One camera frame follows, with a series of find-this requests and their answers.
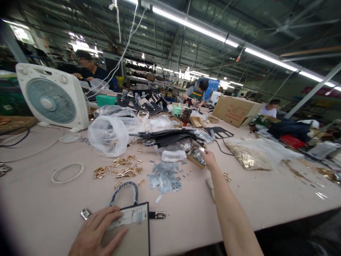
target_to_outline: factory floor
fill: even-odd
[[[341,255],[341,209],[256,232],[265,256]],[[181,256],[226,256],[218,243],[186,252]]]

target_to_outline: hand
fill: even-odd
[[[77,77],[78,79],[82,79],[82,75],[79,74],[79,73],[73,73],[73,75],[74,75],[75,77]]]
[[[218,166],[217,161],[216,161],[216,157],[214,156],[212,151],[205,149],[205,152],[203,152],[199,149],[199,153],[200,153],[200,155],[202,155],[204,162],[207,166],[207,169],[212,171],[215,167]]]
[[[101,240],[111,222],[122,216],[117,206],[95,212],[82,225],[68,256],[111,256],[128,229],[120,230],[106,247],[101,246]]]

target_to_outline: fan grille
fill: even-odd
[[[30,103],[41,115],[61,124],[71,123],[76,118],[76,107],[69,94],[58,84],[42,78],[32,79],[27,83],[26,93]],[[41,100],[51,103],[47,109]]]

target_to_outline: ceiling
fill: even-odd
[[[188,13],[231,35],[243,38],[276,55],[283,53],[339,46],[341,41],[340,0],[172,0],[161,2]],[[108,42],[119,43],[115,8],[109,0],[32,0],[17,5],[22,18],[48,34],[51,44],[66,44],[68,31],[84,36],[90,47],[108,49]],[[135,5],[118,0],[120,31],[123,48],[126,46],[134,17]],[[138,9],[135,26],[143,10]],[[28,24],[34,17],[38,23]],[[128,53],[165,68],[200,69],[214,77],[257,79],[272,73],[286,76],[285,69],[242,53],[233,48],[185,28],[150,11],[144,13],[141,26],[132,36]],[[295,63],[326,75],[340,61],[338,52],[328,58],[296,60]]]

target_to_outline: hair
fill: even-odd
[[[209,87],[209,82],[207,80],[201,80],[199,83],[199,88],[203,91],[206,91]]]
[[[281,101],[280,101],[280,100],[277,100],[277,99],[274,99],[274,100],[271,100],[271,101],[269,102],[269,104],[270,104],[270,105],[279,105],[279,104],[281,104]]]
[[[88,53],[87,51],[84,51],[84,50],[77,50],[76,51],[76,56],[79,59],[83,58],[83,59],[86,59],[86,60],[92,60],[91,54]]]

